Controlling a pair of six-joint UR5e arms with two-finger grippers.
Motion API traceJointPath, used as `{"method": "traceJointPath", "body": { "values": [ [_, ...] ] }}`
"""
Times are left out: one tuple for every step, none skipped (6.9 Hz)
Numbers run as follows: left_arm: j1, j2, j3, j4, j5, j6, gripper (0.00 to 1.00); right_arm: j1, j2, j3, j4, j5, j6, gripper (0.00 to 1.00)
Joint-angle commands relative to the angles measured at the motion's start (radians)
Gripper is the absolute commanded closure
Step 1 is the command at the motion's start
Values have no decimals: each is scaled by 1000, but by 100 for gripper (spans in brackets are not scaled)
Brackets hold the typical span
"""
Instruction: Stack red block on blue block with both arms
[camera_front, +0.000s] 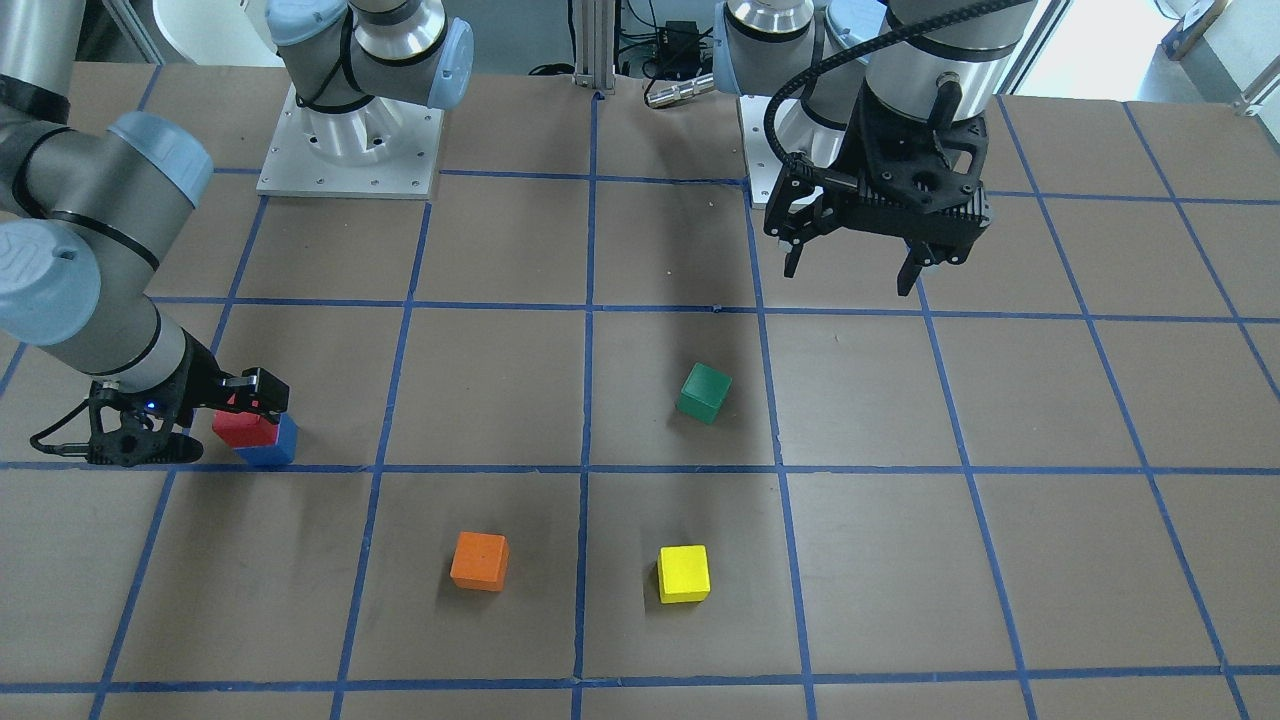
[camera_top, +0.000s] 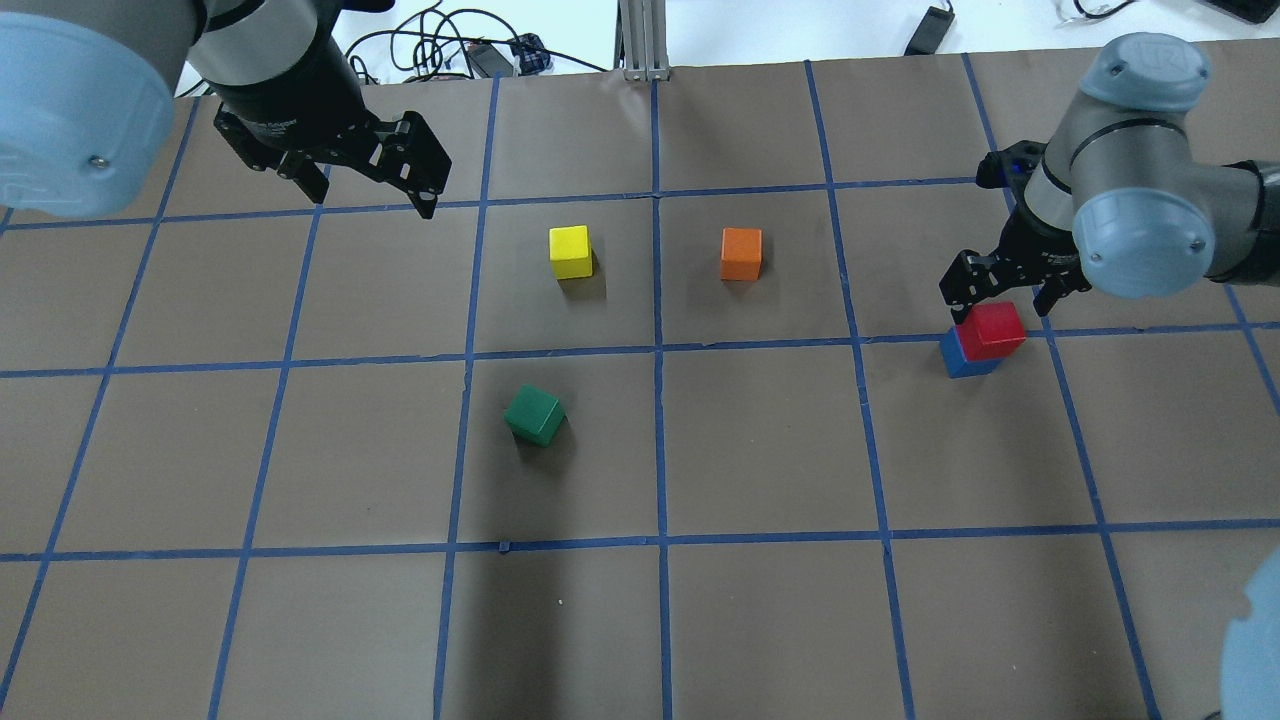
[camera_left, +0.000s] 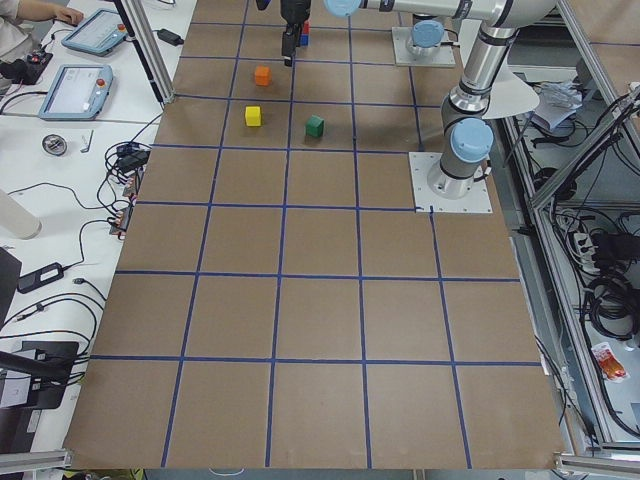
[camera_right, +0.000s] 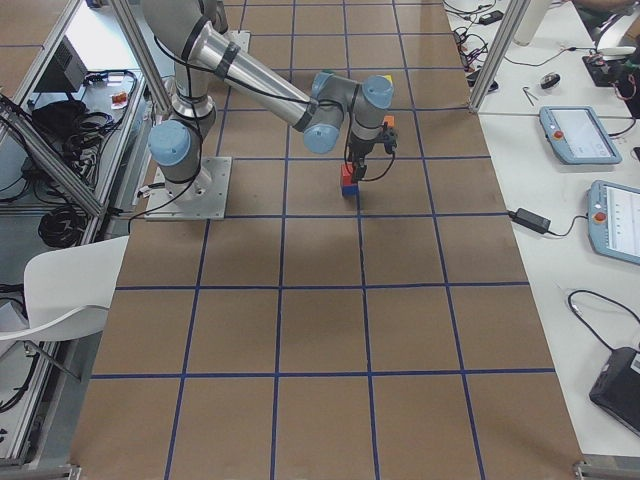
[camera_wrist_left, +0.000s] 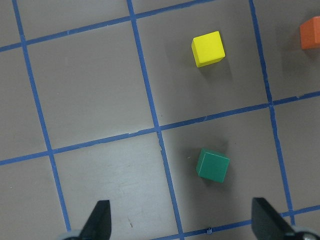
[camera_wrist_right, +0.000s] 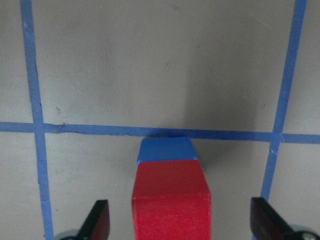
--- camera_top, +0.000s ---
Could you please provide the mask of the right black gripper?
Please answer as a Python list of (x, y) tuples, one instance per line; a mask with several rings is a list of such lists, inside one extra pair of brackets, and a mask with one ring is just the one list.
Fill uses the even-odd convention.
[(963, 250), (943, 273), (940, 292), (955, 325), (961, 325), (975, 305), (1011, 288), (1037, 287), (1036, 314), (1041, 318), (1071, 293), (1093, 290), (1071, 232), (1051, 225), (1030, 209), (1028, 187), (1042, 168), (1046, 149), (1046, 143), (1020, 140), (987, 152), (978, 164), (975, 184), (1009, 190), (1015, 205), (992, 252)]

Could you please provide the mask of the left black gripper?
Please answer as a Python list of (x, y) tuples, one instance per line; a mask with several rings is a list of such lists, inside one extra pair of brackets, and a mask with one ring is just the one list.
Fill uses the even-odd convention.
[(346, 167), (397, 188), (424, 220), (436, 214), (452, 159), (425, 117), (383, 119), (346, 65), (288, 73), (262, 83), (214, 85), (214, 126), (251, 170), (273, 172), (315, 204), (330, 187), (320, 167)]

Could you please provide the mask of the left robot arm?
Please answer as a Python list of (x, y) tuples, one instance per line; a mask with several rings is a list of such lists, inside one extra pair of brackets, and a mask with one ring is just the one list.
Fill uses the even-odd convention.
[(142, 190), (184, 67), (219, 96), (241, 161), (323, 202), (346, 167), (435, 214), (452, 161), (425, 119), (371, 113), (333, 38), (344, 12), (389, 1), (5, 1), (3, 205), (60, 218), (118, 213)]

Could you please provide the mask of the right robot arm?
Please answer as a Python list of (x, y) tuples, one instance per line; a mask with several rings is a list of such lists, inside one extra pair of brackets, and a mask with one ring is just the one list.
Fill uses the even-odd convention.
[(1193, 159), (1187, 114), (1212, 74), (1196, 45), (1129, 33), (1098, 53), (1046, 143), (988, 152), (984, 190), (1014, 206), (992, 252), (961, 251), (940, 281), (955, 324), (1033, 287), (1039, 316), (1071, 293), (1167, 297), (1198, 281), (1276, 286), (1277, 164)]

